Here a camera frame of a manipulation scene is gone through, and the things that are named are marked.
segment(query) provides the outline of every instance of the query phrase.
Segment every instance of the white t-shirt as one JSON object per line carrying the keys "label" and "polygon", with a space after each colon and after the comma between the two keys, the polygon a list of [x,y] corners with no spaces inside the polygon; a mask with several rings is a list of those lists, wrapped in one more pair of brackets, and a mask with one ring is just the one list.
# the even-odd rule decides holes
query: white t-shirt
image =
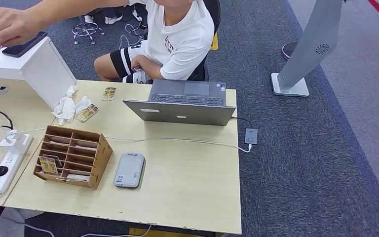
{"label": "white t-shirt", "polygon": [[165,26],[163,6],[153,0],[130,0],[143,3],[148,11],[146,56],[159,65],[165,79],[187,80],[210,50],[214,23],[203,0],[195,0],[178,24]]}

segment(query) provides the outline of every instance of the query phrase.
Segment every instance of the gray laptop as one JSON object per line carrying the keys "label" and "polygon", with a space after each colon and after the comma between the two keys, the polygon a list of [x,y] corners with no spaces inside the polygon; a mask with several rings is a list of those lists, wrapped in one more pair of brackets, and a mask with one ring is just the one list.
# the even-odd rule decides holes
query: gray laptop
{"label": "gray laptop", "polygon": [[204,81],[154,80],[149,101],[123,102],[144,121],[220,126],[236,109],[225,106],[226,84]]}

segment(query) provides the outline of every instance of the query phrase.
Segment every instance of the white power strip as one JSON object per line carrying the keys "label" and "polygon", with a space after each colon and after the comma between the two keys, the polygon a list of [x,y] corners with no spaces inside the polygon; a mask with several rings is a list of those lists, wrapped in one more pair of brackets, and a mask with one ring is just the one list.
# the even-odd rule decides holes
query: white power strip
{"label": "white power strip", "polygon": [[21,162],[33,141],[33,137],[30,134],[26,134],[25,136],[26,138],[22,142],[22,146],[25,146],[26,148],[25,152],[20,154],[14,151],[8,151],[0,163],[0,165],[8,167],[8,172],[4,176],[0,177],[0,195],[5,194],[8,190],[9,185],[14,179],[15,174],[17,173],[19,166],[21,165]]}

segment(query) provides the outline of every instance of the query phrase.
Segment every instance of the white monitor stand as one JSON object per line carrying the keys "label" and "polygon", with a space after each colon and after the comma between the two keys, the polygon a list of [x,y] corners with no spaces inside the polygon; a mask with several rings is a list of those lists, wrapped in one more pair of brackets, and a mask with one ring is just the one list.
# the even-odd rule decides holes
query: white monitor stand
{"label": "white monitor stand", "polygon": [[49,37],[20,58],[0,53],[0,79],[25,80],[53,110],[76,79]]}
{"label": "white monitor stand", "polygon": [[331,54],[338,41],[344,0],[316,0],[296,49],[280,73],[271,74],[275,95],[309,96],[304,77]]}

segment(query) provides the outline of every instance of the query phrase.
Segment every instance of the cardboard desk organizer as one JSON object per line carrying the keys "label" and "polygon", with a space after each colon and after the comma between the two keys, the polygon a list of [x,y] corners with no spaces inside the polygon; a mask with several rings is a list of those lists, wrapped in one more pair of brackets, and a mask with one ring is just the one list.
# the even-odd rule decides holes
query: cardboard desk organizer
{"label": "cardboard desk organizer", "polygon": [[[43,180],[97,189],[112,153],[112,148],[100,133],[48,126],[37,157],[34,175]],[[59,163],[57,167],[58,175],[43,172],[39,159],[43,155],[59,158],[61,165]],[[69,174],[89,178],[68,178]]]}

